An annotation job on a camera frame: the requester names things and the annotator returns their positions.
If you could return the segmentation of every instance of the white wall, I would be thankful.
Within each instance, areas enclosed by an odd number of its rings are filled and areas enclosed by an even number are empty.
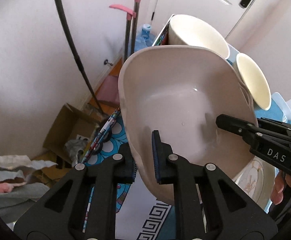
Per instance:
[[[240,51],[260,66],[271,93],[291,99],[291,0],[280,0]]]
[[[126,15],[109,9],[112,3],[132,7],[134,0],[63,0],[94,87],[109,71],[104,59],[115,59],[124,41]],[[54,0],[0,0],[0,153],[39,154],[62,105],[81,106],[88,95]]]

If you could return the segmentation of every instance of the white bowl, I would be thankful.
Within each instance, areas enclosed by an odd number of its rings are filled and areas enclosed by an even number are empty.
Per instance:
[[[255,103],[261,109],[268,111],[271,107],[270,87],[257,63],[248,55],[239,53],[233,68],[249,89]]]
[[[169,45],[190,45],[214,51],[224,59],[230,56],[228,43],[210,24],[190,15],[172,17],[169,26]]]

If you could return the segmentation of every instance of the greek key pattern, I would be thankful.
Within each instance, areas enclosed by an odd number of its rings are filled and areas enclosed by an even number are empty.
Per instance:
[[[149,213],[149,218],[144,222],[137,240],[155,240],[170,209],[170,205],[157,200]]]

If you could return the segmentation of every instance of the water bottle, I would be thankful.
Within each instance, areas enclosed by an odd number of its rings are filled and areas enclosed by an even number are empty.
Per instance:
[[[150,31],[152,27],[150,24],[143,24],[142,26],[142,37],[147,41],[150,38]]]

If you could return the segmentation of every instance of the metal screw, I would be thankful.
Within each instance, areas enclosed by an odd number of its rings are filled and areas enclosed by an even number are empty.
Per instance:
[[[207,169],[209,171],[214,171],[215,170],[215,165],[213,163],[209,163],[209,164],[207,164]]]
[[[172,161],[176,161],[178,158],[179,158],[179,157],[178,157],[178,155],[176,155],[176,154],[170,154],[170,155],[169,155],[169,159],[172,160]]]
[[[84,169],[85,165],[83,163],[78,163],[77,165],[75,165],[75,169],[77,171],[82,171]]]
[[[122,154],[120,153],[117,153],[115,155],[113,155],[112,157],[114,160],[118,161],[118,160],[121,160],[123,158]]]

